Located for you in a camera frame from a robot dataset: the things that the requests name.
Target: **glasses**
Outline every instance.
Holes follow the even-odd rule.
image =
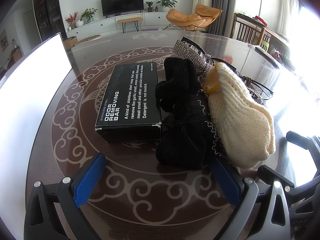
[[[209,66],[214,66],[214,64],[217,62],[226,64],[239,78],[241,78],[241,80],[247,86],[247,89],[249,90],[249,93],[252,96],[253,100],[255,100],[256,102],[260,103],[262,100],[269,100],[270,98],[272,98],[273,92],[269,88],[249,77],[242,76],[230,63],[226,62],[223,59],[207,54],[204,49],[202,49],[198,44],[186,37],[183,37],[181,41],[189,48],[191,48],[195,52],[195,54],[199,55],[199,57],[203,60],[202,62],[206,62],[206,64],[209,64]]]

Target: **green chair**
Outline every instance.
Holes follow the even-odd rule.
[[[258,43],[258,39],[259,39],[259,37],[258,37],[258,36],[255,36],[254,39],[253,39],[253,41],[252,41],[252,44],[253,44],[253,45],[256,45],[256,44]],[[260,47],[263,48],[265,51],[268,51],[269,43],[266,42],[266,41],[264,41],[264,40],[262,40]]]

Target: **black fabric bundle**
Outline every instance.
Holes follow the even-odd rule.
[[[156,86],[156,98],[162,99],[161,108],[173,113],[176,123],[160,141],[156,158],[162,165],[199,170],[212,154],[225,155],[210,121],[206,95],[190,60],[168,57],[164,70],[166,81]]]

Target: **tv stand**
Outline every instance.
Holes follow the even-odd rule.
[[[118,23],[119,20],[125,20],[130,18],[141,17],[143,20],[139,21],[139,31],[146,29],[164,29],[170,24],[166,19],[166,12],[143,12],[143,13],[130,13],[121,16],[104,16],[103,19],[95,20],[86,24],[83,24],[80,27],[77,27],[71,31],[67,31],[67,36],[73,37],[76,36],[78,40],[87,38],[89,36],[100,34],[102,36],[123,33],[122,23]],[[126,32],[137,31],[137,23],[134,25],[134,22],[126,23]]]

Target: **yellow yarn tie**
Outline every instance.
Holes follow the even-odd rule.
[[[211,93],[213,93],[215,90],[217,90],[218,88],[220,88],[220,84],[214,85],[213,87],[208,89],[208,86],[205,84],[204,85],[204,91],[206,92],[207,95],[210,95]]]

